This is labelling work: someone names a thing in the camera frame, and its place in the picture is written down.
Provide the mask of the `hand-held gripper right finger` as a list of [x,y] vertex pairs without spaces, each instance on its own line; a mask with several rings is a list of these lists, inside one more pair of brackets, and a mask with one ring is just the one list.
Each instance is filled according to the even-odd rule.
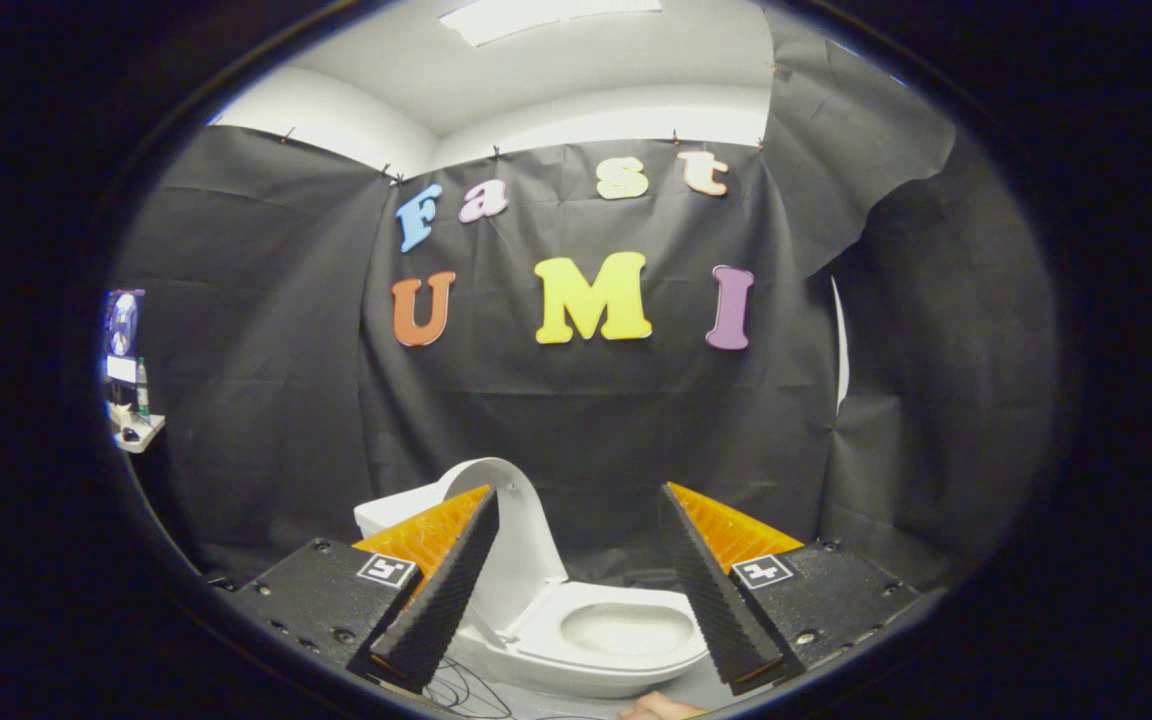
[[733,694],[780,684],[876,641],[922,601],[838,541],[799,541],[668,482],[660,528],[710,659]]

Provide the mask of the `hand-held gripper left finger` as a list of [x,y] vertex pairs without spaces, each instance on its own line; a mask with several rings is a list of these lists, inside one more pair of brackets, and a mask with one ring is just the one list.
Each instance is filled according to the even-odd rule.
[[312,659],[419,694],[460,628],[499,525],[495,488],[468,488],[362,541],[311,539],[232,602]]

